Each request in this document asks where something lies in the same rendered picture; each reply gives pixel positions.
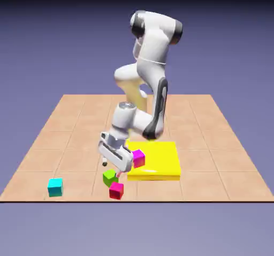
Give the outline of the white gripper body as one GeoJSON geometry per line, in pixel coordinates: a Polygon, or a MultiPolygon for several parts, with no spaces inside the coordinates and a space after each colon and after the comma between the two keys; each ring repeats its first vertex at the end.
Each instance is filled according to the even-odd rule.
{"type": "Polygon", "coordinates": [[[121,146],[118,149],[114,149],[100,141],[98,150],[103,157],[110,161],[119,171],[129,172],[131,170],[133,153],[128,148],[121,146]]]}

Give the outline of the small green cube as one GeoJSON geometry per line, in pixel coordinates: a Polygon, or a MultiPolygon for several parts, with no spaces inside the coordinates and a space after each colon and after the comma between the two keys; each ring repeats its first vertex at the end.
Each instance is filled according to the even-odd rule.
{"type": "Polygon", "coordinates": [[[119,182],[119,179],[116,177],[116,172],[113,169],[107,170],[103,173],[103,183],[110,187],[113,182],[119,182]]]}

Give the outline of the small red cube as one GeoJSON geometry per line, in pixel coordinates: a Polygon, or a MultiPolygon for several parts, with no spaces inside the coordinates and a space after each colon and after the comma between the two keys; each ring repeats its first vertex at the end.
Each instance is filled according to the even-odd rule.
{"type": "Polygon", "coordinates": [[[111,199],[120,200],[124,194],[123,183],[113,182],[109,187],[109,197],[111,199]]]}

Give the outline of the small magenta cube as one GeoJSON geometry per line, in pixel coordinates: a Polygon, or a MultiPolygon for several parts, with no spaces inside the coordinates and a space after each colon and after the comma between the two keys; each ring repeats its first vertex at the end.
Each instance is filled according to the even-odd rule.
{"type": "Polygon", "coordinates": [[[133,166],[134,168],[142,167],[145,165],[146,156],[142,150],[137,149],[133,153],[133,166]]]}

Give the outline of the small cyan cube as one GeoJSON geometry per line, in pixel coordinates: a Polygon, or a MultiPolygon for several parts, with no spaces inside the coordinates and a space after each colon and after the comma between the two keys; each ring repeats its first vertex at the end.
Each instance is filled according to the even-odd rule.
{"type": "Polygon", "coordinates": [[[48,181],[48,194],[49,197],[61,197],[63,195],[63,179],[51,178],[48,181]]]}

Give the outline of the large yellow box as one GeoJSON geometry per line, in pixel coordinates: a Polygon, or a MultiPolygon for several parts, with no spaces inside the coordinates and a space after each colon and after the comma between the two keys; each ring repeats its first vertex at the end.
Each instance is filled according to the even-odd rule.
{"type": "Polygon", "coordinates": [[[181,167],[173,141],[130,141],[126,146],[131,150],[140,149],[146,156],[145,165],[127,173],[128,180],[179,180],[181,167]]]}

